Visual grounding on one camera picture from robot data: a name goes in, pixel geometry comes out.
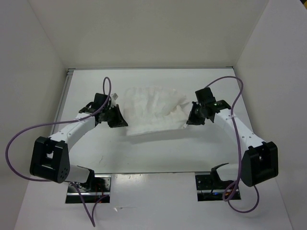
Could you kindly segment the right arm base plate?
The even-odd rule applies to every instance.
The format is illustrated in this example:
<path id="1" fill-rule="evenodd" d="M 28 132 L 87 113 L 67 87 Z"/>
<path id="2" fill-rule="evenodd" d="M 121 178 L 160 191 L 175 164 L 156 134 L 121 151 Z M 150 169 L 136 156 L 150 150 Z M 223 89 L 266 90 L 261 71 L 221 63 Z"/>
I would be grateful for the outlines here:
<path id="1" fill-rule="evenodd" d="M 223 201 L 223 192 L 232 181 L 213 183 L 209 172 L 195 174 L 198 202 Z"/>

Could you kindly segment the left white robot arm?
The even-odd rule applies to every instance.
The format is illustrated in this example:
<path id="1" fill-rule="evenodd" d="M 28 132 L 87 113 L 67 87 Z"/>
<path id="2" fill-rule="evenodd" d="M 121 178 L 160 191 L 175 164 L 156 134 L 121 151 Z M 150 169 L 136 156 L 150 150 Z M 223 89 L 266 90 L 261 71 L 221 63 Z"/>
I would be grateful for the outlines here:
<path id="1" fill-rule="evenodd" d="M 95 187 L 94 170 L 70 163 L 69 151 L 89 131 L 106 122 L 110 128 L 126 127 L 117 94 L 96 93 L 94 101 L 83 107 L 73 123 L 49 137 L 38 137 L 30 164 L 30 174 L 58 184 L 76 183 L 88 192 Z"/>

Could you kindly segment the white pleated skirt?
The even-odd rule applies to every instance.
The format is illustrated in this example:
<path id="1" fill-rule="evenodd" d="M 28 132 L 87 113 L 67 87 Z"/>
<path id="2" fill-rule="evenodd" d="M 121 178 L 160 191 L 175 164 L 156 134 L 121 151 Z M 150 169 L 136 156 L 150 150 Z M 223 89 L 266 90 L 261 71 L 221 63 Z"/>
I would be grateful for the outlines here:
<path id="1" fill-rule="evenodd" d="M 126 89 L 123 100 L 123 117 L 128 123 L 126 135 L 185 129 L 187 104 L 186 95 L 175 89 L 159 86 Z"/>

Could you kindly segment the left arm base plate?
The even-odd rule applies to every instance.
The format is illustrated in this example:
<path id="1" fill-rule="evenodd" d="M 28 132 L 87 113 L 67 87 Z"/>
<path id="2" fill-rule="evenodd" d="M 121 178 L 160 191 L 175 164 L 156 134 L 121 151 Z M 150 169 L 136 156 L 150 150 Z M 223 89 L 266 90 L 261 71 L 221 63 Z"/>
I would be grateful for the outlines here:
<path id="1" fill-rule="evenodd" d="M 94 204 L 97 201 L 99 203 L 110 203 L 111 180 L 111 174 L 96 174 L 91 185 L 77 182 L 74 182 L 74 184 L 79 189 L 85 203 Z M 65 203 L 82 203 L 77 189 L 71 184 L 68 185 Z"/>

